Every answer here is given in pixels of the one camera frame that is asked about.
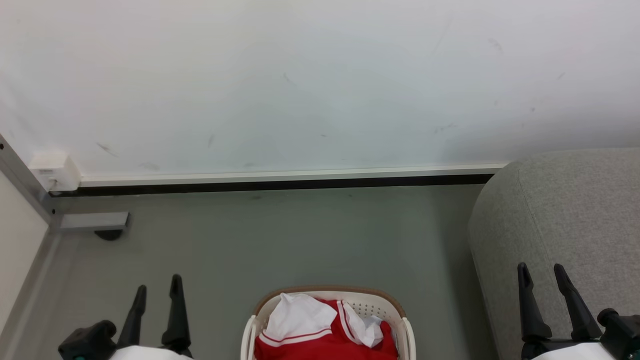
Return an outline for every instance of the gray sofa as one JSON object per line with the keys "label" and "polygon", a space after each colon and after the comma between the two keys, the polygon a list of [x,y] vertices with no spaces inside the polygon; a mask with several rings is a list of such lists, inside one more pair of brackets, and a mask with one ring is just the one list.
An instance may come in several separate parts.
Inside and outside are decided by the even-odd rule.
{"label": "gray sofa", "polygon": [[525,261],[544,321],[569,338],[553,266],[594,317],[640,313],[640,149],[549,152],[509,164],[482,190],[469,241],[502,360],[520,358],[516,266]]}

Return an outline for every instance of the white cloth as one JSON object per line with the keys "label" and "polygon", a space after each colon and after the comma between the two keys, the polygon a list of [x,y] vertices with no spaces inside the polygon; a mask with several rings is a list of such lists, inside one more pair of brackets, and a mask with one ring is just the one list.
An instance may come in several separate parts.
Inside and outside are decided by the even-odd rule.
{"label": "white cloth", "polygon": [[116,351],[110,360],[192,360],[188,356],[178,355],[163,348],[125,347]]}
{"label": "white cloth", "polygon": [[[370,316],[362,319],[346,302],[339,302],[344,307],[344,317],[350,329],[347,336],[353,335],[353,341],[369,348],[382,341],[380,330],[381,318]],[[269,316],[267,329],[260,335],[265,343],[274,341],[282,343],[300,342],[302,340],[320,338],[331,333],[331,324],[337,316],[336,310],[309,295],[280,294],[280,302]]]}
{"label": "white cloth", "polygon": [[615,360],[601,343],[583,343],[561,348],[535,358],[535,360]]}

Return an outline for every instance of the black baseboard strip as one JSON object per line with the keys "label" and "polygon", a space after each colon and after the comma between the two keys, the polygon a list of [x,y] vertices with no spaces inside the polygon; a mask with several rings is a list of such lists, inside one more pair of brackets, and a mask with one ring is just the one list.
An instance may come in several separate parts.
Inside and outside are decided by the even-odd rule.
{"label": "black baseboard strip", "polygon": [[370,188],[376,186],[426,186],[485,184],[493,174],[442,175],[415,177],[375,177],[372,179],[327,179],[261,181],[246,183],[166,184],[134,186],[97,186],[72,192],[51,192],[52,197],[119,196],[157,193],[245,192],[255,190],[297,190],[326,188]]}

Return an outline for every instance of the white baseboard trim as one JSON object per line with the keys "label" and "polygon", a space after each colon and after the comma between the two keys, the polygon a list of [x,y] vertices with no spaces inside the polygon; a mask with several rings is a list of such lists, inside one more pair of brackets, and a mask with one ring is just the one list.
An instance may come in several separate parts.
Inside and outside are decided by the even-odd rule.
{"label": "white baseboard trim", "polygon": [[507,164],[442,165],[430,167],[353,168],[279,172],[236,172],[226,174],[182,174],[142,176],[83,176],[80,187],[168,184],[247,183],[262,181],[367,179],[442,175],[494,174]]}

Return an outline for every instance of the red fabric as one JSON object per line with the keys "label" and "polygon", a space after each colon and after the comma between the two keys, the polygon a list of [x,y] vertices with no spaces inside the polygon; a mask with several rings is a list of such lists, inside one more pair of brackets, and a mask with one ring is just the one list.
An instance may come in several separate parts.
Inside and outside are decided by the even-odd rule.
{"label": "red fabric", "polygon": [[387,322],[380,324],[383,339],[373,348],[358,345],[351,341],[342,326],[335,300],[320,300],[331,306],[338,315],[331,324],[331,334],[318,339],[299,343],[286,343],[279,347],[264,343],[259,337],[255,339],[255,357],[257,360],[397,360],[396,344]]}

